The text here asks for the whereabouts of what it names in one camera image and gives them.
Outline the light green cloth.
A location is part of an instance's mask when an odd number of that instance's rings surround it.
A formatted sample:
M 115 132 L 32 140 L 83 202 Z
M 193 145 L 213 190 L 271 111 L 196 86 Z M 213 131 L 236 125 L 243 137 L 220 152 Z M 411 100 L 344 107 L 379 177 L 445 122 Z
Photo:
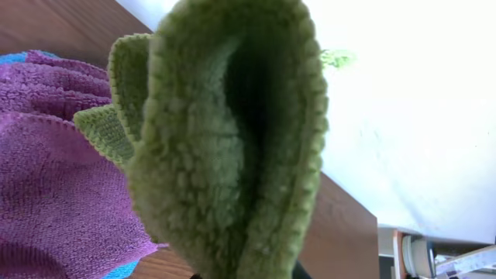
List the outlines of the light green cloth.
M 320 185 L 322 50 L 299 0 L 180 1 L 117 39 L 112 101 L 74 115 L 133 210 L 203 278 L 289 278 Z

